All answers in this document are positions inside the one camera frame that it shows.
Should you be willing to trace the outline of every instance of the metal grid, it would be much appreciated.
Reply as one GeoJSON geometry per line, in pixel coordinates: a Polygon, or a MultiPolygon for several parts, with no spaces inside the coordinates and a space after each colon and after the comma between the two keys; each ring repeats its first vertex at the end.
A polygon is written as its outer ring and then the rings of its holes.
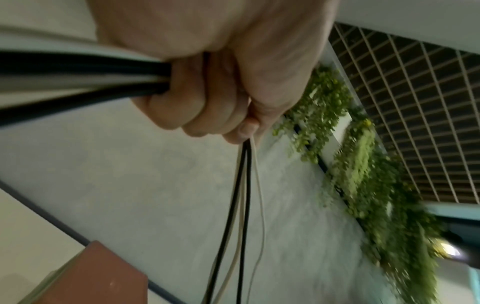
{"type": "Polygon", "coordinates": [[[480,204],[480,56],[338,23],[329,41],[422,199],[480,204]]]}

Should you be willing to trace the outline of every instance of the cable bundle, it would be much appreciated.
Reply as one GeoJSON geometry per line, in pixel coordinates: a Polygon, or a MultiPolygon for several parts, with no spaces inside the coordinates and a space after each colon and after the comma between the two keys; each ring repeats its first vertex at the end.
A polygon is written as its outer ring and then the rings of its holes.
{"type": "MultiPolygon", "coordinates": [[[[86,92],[27,104],[0,108],[0,128],[8,125],[110,100],[161,94],[169,89],[171,65],[129,51],[107,48],[88,41],[32,31],[0,28],[0,94],[64,89],[86,92]]],[[[238,153],[237,172],[220,247],[208,280],[203,304],[212,303],[220,266],[240,208],[237,249],[227,276],[213,303],[219,303],[238,257],[237,304],[242,302],[245,251],[251,204],[252,163],[260,196],[262,244],[253,269],[247,302],[255,272],[265,245],[265,219],[255,142],[243,143],[238,153]]]]}

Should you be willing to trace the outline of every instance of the ceiling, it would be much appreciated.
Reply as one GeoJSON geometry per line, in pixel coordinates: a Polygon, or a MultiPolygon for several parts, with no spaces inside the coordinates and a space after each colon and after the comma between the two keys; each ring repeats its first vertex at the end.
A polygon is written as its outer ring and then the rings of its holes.
{"type": "Polygon", "coordinates": [[[329,41],[422,199],[480,203],[480,56],[340,23],[329,41]]]}

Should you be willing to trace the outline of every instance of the fingernail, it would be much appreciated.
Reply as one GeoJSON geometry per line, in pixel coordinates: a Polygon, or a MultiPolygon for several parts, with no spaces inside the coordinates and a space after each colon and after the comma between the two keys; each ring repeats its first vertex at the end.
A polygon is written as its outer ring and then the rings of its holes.
{"type": "Polygon", "coordinates": [[[195,55],[190,57],[189,60],[190,67],[196,72],[202,72],[204,67],[204,57],[202,54],[195,55]]]}
{"type": "Polygon", "coordinates": [[[220,55],[221,66],[229,73],[233,74],[235,70],[235,57],[230,50],[223,50],[220,55]]]}
{"type": "Polygon", "coordinates": [[[250,138],[259,129],[257,124],[244,122],[238,128],[238,134],[243,138],[250,138]]]}

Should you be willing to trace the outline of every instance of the floor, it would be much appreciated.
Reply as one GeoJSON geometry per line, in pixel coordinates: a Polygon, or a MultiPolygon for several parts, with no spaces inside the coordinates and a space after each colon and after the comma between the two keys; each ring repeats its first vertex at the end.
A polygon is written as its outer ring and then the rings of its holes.
{"type": "MultiPolygon", "coordinates": [[[[27,16],[0,15],[0,21],[58,32],[66,22],[66,34],[92,35],[82,0],[28,2],[31,7],[0,0],[0,14],[27,16]],[[41,14],[23,13],[29,9],[41,14]]],[[[100,240],[182,301],[200,301],[225,224],[236,147],[218,137],[159,130],[126,100],[1,129],[0,147],[2,182],[100,240]]],[[[363,232],[343,203],[322,206],[320,168],[288,158],[287,149],[288,138],[269,136],[258,152],[267,245],[251,301],[394,303],[380,270],[363,258],[363,232]]],[[[258,201],[252,203],[247,278],[261,236],[258,201]]],[[[232,254],[230,248],[225,261],[232,254]]],[[[235,283],[224,302],[234,302],[235,283]]]]}

